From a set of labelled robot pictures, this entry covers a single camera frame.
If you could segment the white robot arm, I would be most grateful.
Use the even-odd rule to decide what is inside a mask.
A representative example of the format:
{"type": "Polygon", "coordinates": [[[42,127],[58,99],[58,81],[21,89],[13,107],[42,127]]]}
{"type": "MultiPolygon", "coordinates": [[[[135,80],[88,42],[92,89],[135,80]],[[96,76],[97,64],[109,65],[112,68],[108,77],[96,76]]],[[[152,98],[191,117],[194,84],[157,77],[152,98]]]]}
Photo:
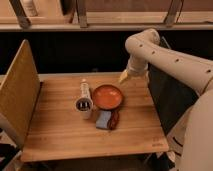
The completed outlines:
{"type": "Polygon", "coordinates": [[[191,108],[179,171],[213,171],[213,61],[160,46],[156,29],[129,36],[130,55],[119,82],[142,76],[154,65],[199,94],[191,108]]]}

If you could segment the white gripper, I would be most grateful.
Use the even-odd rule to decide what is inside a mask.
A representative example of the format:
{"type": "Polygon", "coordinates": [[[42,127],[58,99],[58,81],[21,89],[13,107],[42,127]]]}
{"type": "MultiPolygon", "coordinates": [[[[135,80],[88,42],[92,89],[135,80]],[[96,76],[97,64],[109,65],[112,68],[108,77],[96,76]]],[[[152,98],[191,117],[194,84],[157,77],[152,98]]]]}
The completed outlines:
{"type": "Polygon", "coordinates": [[[146,74],[148,63],[144,60],[129,59],[126,70],[124,70],[120,77],[119,83],[122,84],[128,78],[140,77],[146,74]]]}

